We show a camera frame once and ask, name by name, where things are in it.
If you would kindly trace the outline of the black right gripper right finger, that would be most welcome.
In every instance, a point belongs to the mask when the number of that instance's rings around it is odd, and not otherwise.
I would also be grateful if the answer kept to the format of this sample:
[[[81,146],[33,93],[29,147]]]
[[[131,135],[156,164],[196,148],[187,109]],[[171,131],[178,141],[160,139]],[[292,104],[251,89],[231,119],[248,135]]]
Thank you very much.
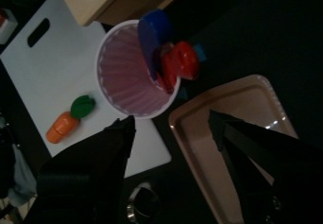
[[[208,125],[244,224],[323,224],[323,151],[222,112]]]

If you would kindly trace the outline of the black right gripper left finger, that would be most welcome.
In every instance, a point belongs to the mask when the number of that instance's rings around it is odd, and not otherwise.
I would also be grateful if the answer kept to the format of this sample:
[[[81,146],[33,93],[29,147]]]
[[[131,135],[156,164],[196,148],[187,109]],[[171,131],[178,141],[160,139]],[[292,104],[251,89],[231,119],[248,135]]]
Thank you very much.
[[[116,120],[43,165],[24,224],[117,224],[135,119]]]

